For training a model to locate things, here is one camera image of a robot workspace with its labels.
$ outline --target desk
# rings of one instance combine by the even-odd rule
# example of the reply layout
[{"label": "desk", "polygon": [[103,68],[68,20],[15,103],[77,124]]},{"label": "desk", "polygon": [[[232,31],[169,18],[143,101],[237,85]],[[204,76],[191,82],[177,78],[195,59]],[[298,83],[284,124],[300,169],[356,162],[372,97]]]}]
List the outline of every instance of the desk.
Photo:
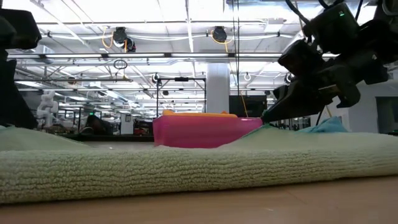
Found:
[{"label": "desk", "polygon": [[0,208],[0,223],[398,223],[398,177]]}]

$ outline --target pink bowl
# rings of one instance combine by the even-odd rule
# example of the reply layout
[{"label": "pink bowl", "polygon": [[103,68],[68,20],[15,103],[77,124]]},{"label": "pink bowl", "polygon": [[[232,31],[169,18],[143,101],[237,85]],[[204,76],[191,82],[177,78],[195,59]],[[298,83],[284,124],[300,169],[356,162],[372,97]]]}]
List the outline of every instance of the pink bowl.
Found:
[{"label": "pink bowl", "polygon": [[262,126],[260,118],[161,116],[154,120],[155,145],[215,148]]}]

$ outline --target blue cloth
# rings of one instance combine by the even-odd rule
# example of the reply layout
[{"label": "blue cloth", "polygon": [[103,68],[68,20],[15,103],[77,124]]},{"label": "blue cloth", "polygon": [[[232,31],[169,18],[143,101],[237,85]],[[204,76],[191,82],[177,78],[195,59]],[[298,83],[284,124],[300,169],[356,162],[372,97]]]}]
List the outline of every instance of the blue cloth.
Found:
[{"label": "blue cloth", "polygon": [[320,124],[298,130],[304,133],[345,133],[348,132],[340,121],[339,117],[333,116],[323,120]]}]

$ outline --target pillar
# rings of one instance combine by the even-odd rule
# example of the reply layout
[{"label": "pillar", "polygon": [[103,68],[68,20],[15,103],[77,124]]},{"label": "pillar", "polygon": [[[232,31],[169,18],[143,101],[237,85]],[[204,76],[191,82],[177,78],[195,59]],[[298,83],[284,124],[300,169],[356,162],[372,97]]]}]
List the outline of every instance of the pillar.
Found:
[{"label": "pillar", "polygon": [[207,64],[206,112],[229,112],[229,68],[227,63]]}]

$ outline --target green towel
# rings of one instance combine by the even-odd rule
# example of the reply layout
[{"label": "green towel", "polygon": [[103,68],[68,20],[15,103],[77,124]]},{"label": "green towel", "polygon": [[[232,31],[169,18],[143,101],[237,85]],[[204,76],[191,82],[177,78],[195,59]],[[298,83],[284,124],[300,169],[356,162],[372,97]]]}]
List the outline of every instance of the green towel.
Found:
[{"label": "green towel", "polygon": [[111,150],[11,128],[0,131],[0,142],[0,203],[398,174],[398,138],[381,134],[263,128],[217,149]]}]

